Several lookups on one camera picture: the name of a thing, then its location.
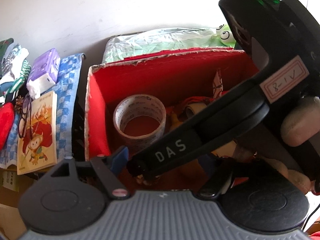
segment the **ribbed surface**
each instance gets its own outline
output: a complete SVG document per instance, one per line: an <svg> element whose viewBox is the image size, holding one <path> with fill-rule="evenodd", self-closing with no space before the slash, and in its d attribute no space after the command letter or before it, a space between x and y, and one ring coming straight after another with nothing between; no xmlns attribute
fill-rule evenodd
<svg viewBox="0 0 320 240"><path fill-rule="evenodd" d="M227 220L217 204L190 192L139 191L114 201L95 224L66 236L28 232L22 240L308 240L302 232L263 236L247 232Z"/></svg>

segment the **eyeglasses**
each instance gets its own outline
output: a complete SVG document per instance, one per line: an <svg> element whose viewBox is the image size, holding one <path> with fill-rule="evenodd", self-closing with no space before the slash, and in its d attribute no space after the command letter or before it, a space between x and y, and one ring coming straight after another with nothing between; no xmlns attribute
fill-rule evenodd
<svg viewBox="0 0 320 240"><path fill-rule="evenodd" d="M24 138L29 130L30 140L32 139L32 127L31 127L31 98L26 96L22 104L22 115L19 120L18 134L20 138Z"/></svg>

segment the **tape roll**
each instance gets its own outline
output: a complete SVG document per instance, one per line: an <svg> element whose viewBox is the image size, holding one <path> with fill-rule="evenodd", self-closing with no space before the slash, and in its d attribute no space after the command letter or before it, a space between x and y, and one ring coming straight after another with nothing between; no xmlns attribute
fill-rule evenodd
<svg viewBox="0 0 320 240"><path fill-rule="evenodd" d="M139 116L149 116L159 122L153 132L141 136L124 133L127 124ZM130 151L137 152L158 140L164 133L166 111L162 102L151 95L133 95L122 100L113 113L113 124Z"/></svg>

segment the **red bordered label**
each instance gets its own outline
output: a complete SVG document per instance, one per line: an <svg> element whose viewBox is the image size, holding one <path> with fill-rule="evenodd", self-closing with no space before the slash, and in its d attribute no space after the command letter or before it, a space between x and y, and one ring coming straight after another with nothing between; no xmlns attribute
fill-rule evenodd
<svg viewBox="0 0 320 240"><path fill-rule="evenodd" d="M299 56L296 56L276 73L260 84L270 103L294 88L309 75L309 71Z"/></svg>

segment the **white wall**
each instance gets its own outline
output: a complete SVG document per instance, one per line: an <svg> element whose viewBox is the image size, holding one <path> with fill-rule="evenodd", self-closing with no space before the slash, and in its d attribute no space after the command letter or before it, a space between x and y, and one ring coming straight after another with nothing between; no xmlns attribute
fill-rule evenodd
<svg viewBox="0 0 320 240"><path fill-rule="evenodd" d="M62 57L84 52L79 96L86 72L99 64L106 38L160 27L216 27L225 22L219 0L0 0L0 40L13 37L33 60L55 47ZM304 5L307 0L300 0ZM319 0L308 9L320 22Z"/></svg>

